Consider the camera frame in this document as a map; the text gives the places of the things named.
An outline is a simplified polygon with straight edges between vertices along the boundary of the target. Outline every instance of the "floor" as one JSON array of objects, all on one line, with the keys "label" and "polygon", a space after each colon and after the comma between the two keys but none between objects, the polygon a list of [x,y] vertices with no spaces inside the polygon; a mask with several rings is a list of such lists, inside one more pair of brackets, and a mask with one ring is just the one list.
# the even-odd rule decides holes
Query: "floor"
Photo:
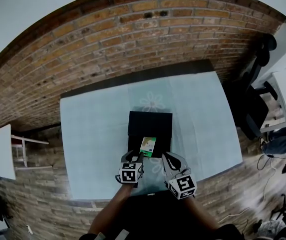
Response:
[{"label": "floor", "polygon": [[[244,162],[226,172],[198,182],[196,199],[218,220],[247,209],[240,216],[231,216],[221,222],[234,223],[246,239],[253,238],[252,224],[267,219],[271,210],[282,203],[286,193],[286,174],[281,170],[286,159],[274,159],[277,169],[263,191],[268,178],[274,173],[270,164],[257,170],[261,155],[257,141],[249,141],[238,130]],[[61,131],[56,127],[43,132],[38,139],[48,140],[50,145],[28,144],[27,153],[31,165],[52,164],[53,168],[18,171],[17,180],[0,178],[0,197],[7,202],[11,227],[8,239],[78,239],[86,233],[91,221],[107,201],[72,200],[65,167]],[[29,225],[33,235],[29,235]]]}]

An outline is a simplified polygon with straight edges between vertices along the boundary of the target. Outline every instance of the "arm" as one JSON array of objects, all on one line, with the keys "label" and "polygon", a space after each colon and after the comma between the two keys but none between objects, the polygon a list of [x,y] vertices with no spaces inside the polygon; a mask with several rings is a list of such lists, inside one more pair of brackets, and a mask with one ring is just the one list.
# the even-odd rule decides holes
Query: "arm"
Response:
[{"label": "arm", "polygon": [[95,217],[88,233],[98,235],[102,232],[106,235],[110,225],[122,209],[123,204],[129,198],[133,187],[134,184],[123,184],[121,186],[108,205]]},{"label": "arm", "polygon": [[189,196],[182,200],[186,208],[195,217],[197,223],[206,228],[208,231],[213,232],[219,228],[217,221],[212,217],[204,207],[195,200],[193,196]]}]

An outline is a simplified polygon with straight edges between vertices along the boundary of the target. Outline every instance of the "person's leg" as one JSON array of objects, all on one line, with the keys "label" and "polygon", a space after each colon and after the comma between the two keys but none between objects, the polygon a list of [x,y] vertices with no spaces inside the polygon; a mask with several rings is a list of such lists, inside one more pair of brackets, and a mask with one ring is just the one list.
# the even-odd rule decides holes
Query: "person's leg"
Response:
[{"label": "person's leg", "polygon": [[286,127],[281,128],[278,131],[271,131],[268,135],[269,135],[270,141],[273,141],[279,137],[284,137],[284,136],[286,136]]},{"label": "person's leg", "polygon": [[262,146],[264,154],[286,154],[286,136],[278,137]]}]

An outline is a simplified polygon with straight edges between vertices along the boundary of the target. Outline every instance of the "small box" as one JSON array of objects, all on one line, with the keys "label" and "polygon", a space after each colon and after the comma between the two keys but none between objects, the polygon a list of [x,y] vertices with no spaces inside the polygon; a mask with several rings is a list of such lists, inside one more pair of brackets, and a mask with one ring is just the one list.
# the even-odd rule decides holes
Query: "small box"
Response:
[{"label": "small box", "polygon": [[176,179],[171,179],[168,182],[168,189],[177,199],[183,199],[194,195],[196,193],[197,186],[190,174]]},{"label": "small box", "polygon": [[143,175],[143,163],[121,162],[118,172],[121,183],[137,183]]}]

